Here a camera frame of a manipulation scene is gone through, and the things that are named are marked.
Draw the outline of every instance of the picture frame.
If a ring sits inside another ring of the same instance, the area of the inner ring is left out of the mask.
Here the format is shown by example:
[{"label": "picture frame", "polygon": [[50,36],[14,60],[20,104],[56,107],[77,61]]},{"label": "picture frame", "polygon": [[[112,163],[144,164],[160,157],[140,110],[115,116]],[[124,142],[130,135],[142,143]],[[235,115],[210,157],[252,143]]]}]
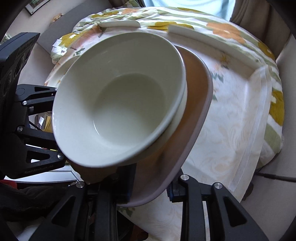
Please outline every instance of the picture frame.
[{"label": "picture frame", "polygon": [[26,9],[32,15],[49,1],[50,0],[31,0],[31,2],[26,6]]}]

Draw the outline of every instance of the curtain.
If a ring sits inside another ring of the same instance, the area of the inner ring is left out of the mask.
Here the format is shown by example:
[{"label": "curtain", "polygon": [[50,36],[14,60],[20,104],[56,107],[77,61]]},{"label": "curtain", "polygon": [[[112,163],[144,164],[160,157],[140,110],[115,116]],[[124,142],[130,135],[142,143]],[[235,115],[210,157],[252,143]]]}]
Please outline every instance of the curtain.
[{"label": "curtain", "polygon": [[290,36],[290,29],[266,0],[236,0],[230,21],[265,43],[276,58]]}]

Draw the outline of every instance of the red fabric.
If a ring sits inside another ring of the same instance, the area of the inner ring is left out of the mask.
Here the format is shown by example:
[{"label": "red fabric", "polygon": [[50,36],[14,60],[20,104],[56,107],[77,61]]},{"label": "red fabric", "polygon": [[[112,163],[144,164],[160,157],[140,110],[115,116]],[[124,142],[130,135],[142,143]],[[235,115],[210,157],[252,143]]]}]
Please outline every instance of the red fabric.
[{"label": "red fabric", "polygon": [[0,183],[7,184],[7,185],[12,186],[13,188],[17,189],[17,183],[14,181],[1,180]]}]

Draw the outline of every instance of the brown dish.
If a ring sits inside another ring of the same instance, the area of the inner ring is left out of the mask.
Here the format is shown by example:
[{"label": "brown dish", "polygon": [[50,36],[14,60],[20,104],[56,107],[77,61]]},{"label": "brown dish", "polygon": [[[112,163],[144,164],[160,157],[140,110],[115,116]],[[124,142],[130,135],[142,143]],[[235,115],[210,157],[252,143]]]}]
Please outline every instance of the brown dish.
[{"label": "brown dish", "polygon": [[[166,144],[151,156],[137,163],[133,192],[123,207],[146,204],[158,197],[170,184],[191,151],[207,116],[213,82],[205,63],[191,51],[176,46],[186,67],[187,103],[177,129]],[[100,181],[104,173],[115,172],[116,167],[94,169],[72,164],[87,183]]]}]

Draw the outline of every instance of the bowl bottom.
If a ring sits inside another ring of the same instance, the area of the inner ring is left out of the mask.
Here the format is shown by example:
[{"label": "bowl bottom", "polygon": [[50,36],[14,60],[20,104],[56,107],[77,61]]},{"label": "bowl bottom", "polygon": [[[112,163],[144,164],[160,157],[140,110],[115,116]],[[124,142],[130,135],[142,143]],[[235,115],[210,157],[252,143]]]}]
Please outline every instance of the bowl bottom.
[{"label": "bowl bottom", "polygon": [[94,127],[104,140],[134,146],[158,127],[166,109],[164,92],[154,79],[125,74],[100,92],[94,106]]}]

